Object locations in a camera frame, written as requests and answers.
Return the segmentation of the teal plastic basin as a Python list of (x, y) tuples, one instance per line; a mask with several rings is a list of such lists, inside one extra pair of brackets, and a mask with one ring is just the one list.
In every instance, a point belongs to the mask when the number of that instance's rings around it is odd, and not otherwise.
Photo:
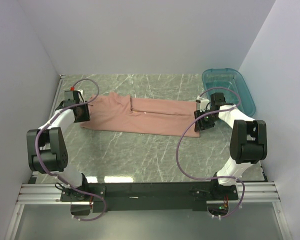
[(249, 88), (243, 76), (232, 68), (211, 68), (202, 73), (203, 89), (208, 90), (215, 87), (223, 87), (237, 93), (241, 99), (238, 109), (248, 117), (256, 112)]

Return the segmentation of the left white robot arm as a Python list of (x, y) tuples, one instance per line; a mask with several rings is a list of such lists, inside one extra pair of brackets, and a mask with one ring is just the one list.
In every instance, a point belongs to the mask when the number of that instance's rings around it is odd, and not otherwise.
[(62, 191), (65, 199), (72, 201), (87, 201), (90, 188), (85, 175), (68, 164), (63, 132), (73, 123), (90, 120), (88, 105), (82, 104), (84, 102), (82, 90), (71, 88), (65, 91), (64, 100), (52, 118), (38, 129), (26, 133), (29, 168), (41, 174), (48, 170), (59, 180), (55, 187)]

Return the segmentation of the aluminium frame rail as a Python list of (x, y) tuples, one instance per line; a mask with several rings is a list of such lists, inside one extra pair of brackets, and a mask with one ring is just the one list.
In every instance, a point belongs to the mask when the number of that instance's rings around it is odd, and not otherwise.
[[(53, 184), (23, 184), (20, 188), (17, 205), (70, 205), (61, 201), (61, 191)], [(274, 182), (246, 182), (243, 203), (280, 202)]]

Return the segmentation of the pink printed t shirt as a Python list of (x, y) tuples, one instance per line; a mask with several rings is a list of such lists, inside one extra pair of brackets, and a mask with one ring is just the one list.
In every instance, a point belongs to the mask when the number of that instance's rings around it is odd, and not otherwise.
[(195, 101), (136, 98), (115, 92), (88, 105), (90, 120), (80, 124), (95, 131), (181, 136), (195, 120)]

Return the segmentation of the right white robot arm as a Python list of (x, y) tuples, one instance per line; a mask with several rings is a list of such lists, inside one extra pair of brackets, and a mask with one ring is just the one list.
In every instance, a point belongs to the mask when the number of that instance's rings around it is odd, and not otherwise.
[(214, 174), (210, 181), (210, 196), (220, 200), (227, 195), (237, 197), (237, 179), (252, 165), (267, 156), (267, 125), (263, 120), (255, 120), (238, 108), (237, 104), (226, 101), (222, 92), (213, 93), (210, 99), (198, 97), (200, 105), (194, 111), (194, 131), (200, 132), (213, 128), (216, 121), (222, 120), (231, 129), (229, 144), (230, 157), (224, 166)]

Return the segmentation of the black base beam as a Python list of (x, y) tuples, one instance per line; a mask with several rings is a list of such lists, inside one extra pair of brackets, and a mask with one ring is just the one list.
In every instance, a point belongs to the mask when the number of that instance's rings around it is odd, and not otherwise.
[(206, 182), (87, 183), (79, 193), (59, 186), (64, 203), (88, 202), (93, 213), (107, 211), (185, 210), (206, 211), (208, 201), (238, 200), (235, 185)]

